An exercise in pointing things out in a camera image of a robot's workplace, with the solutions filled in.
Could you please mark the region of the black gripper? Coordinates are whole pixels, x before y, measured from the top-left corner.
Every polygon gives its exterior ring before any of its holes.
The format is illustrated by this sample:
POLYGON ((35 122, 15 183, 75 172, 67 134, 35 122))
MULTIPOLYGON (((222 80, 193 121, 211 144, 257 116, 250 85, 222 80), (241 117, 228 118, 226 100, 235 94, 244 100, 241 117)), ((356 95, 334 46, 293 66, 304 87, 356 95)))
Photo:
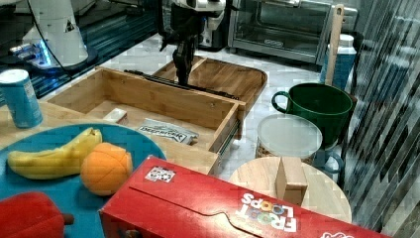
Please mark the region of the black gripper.
POLYGON ((169 43, 178 43, 172 54, 180 85, 187 85, 195 52, 195 40, 203 33, 216 31, 224 18, 226 0, 171 0, 172 31, 163 37, 163 50, 169 43))

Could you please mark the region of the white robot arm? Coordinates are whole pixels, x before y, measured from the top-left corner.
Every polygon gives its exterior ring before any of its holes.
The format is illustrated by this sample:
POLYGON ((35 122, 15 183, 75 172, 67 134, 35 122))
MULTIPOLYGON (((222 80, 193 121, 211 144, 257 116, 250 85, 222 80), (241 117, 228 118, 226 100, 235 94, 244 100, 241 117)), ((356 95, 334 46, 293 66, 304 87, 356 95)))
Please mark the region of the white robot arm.
MULTIPOLYGON (((76 25, 71 0, 24 0, 34 25, 23 43, 10 53, 41 68, 67 69, 86 62, 89 53, 76 25)), ((215 31, 224 18, 226 0, 170 0, 171 32, 162 46, 176 44, 172 54, 180 85, 188 83, 198 37, 205 30, 215 31)))

